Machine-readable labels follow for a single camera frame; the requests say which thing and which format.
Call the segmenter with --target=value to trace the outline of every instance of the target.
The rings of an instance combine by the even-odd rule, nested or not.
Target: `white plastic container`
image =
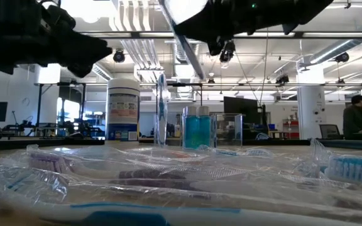
[[[106,140],[138,141],[140,85],[129,78],[114,78],[107,86]]]

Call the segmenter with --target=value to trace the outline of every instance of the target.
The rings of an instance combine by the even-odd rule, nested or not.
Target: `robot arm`
[[[0,0],[0,71],[13,74],[22,63],[59,63],[83,78],[112,49],[104,40],[74,31],[76,22],[60,1],[45,9],[47,1]]]

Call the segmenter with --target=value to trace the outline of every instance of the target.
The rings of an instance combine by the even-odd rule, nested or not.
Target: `blue mouthwash bottle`
[[[199,147],[199,118],[197,109],[188,106],[184,109],[184,139],[183,147],[196,149]]]
[[[209,107],[199,107],[199,137],[200,145],[211,146],[211,117]]]

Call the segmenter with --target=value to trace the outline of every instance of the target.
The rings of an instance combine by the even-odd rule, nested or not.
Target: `office chair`
[[[343,139],[343,136],[340,135],[337,125],[322,124],[319,125],[319,129],[321,129],[322,139]]]

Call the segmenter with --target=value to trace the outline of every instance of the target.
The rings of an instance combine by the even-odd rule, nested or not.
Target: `white column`
[[[61,66],[59,64],[49,64],[48,67],[36,68],[37,82],[38,83],[58,83],[61,76]],[[41,97],[41,111],[40,122],[57,121],[57,100],[60,88],[57,86],[44,85],[43,92],[46,91]]]
[[[324,83],[322,65],[305,68],[297,67],[298,83]],[[322,86],[299,87],[299,128],[300,139],[321,138],[319,124],[326,123],[325,91]]]

